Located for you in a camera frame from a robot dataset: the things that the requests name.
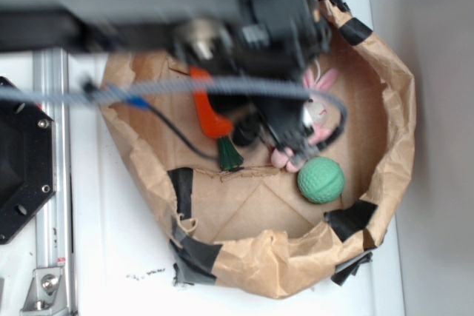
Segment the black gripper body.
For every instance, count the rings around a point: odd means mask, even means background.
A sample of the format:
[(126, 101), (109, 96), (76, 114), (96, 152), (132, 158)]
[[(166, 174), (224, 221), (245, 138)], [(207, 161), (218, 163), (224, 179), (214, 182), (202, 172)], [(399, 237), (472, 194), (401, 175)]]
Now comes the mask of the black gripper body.
[[(241, 18), (233, 24), (203, 18), (183, 22), (173, 30), (173, 52), (214, 78), (267, 79), (269, 88), (278, 82), (309, 87), (310, 63), (330, 48), (330, 29), (320, 17), (316, 0), (240, 0)], [(316, 142), (331, 131), (306, 120), (310, 96), (288, 98), (263, 93), (209, 94), (210, 106), (234, 123), (235, 145), (251, 145), (264, 130), (277, 168), (299, 168), (312, 155)]]

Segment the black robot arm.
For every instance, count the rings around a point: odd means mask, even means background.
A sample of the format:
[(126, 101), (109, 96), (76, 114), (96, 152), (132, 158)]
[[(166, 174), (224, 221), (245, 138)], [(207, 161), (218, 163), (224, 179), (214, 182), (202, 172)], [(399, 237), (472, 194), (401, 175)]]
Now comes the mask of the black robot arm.
[(317, 0), (1, 0), (1, 51), (166, 50), (210, 74), (174, 91), (208, 93), (228, 116), (252, 106), (297, 164), (337, 137), (305, 121), (302, 76), (330, 47), (318, 11)]

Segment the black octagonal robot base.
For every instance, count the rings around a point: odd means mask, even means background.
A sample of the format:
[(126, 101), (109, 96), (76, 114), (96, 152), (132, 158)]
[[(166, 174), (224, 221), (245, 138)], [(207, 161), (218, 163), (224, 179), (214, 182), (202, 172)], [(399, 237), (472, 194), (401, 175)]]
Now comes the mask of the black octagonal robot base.
[(54, 120), (38, 104), (1, 100), (1, 244), (55, 193)]

